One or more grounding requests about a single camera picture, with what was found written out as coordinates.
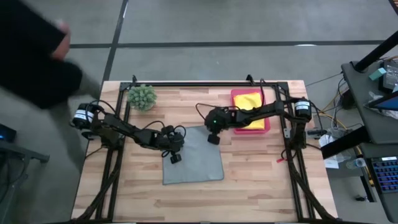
hand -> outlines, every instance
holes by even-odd
[[[66,34],[66,36],[61,41],[60,45],[58,45],[57,49],[51,54],[51,56],[55,59],[63,60],[67,53],[69,52],[70,46],[70,29],[68,24],[64,23],[63,21],[57,21],[57,27],[62,32]]]

gray towel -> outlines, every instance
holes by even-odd
[[[177,131],[183,134],[182,128]],[[182,161],[172,164],[171,154],[163,158],[164,185],[224,179],[220,147],[209,143],[208,135],[204,126],[187,128],[180,151]]]

person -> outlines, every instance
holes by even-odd
[[[100,85],[65,60],[70,48],[69,27],[64,22],[54,25],[46,21],[20,0],[0,0],[0,26],[0,86],[49,111],[68,155],[81,169],[84,154],[78,150],[76,131],[68,127],[68,99],[86,94],[98,99]]]

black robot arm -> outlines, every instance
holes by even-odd
[[[295,104],[295,116],[285,111],[285,105]],[[229,128],[243,128],[253,121],[268,118],[271,116],[283,116],[293,123],[291,129],[291,144],[305,147],[305,125],[311,121],[311,105],[305,98],[289,98],[285,101],[275,101],[273,103],[244,110],[231,107],[216,107],[212,109],[205,118],[205,126],[211,132],[208,141],[219,144],[220,138],[217,136],[222,130]]]
[[[104,114],[104,119],[98,118],[100,112]],[[72,124],[80,130],[89,129],[92,134],[101,138],[102,145],[106,147],[120,146],[122,144],[120,134],[122,134],[132,138],[141,147],[170,152],[173,164],[181,161],[181,155],[176,153],[181,150],[184,137],[176,132],[173,126],[164,126],[160,131],[149,128],[139,129],[122,121],[119,116],[105,112],[101,106],[87,103],[79,106]]]

green plant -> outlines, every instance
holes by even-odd
[[[128,101],[130,106],[138,111],[147,111],[155,105],[156,93],[153,86],[141,86],[131,87],[128,94]]]

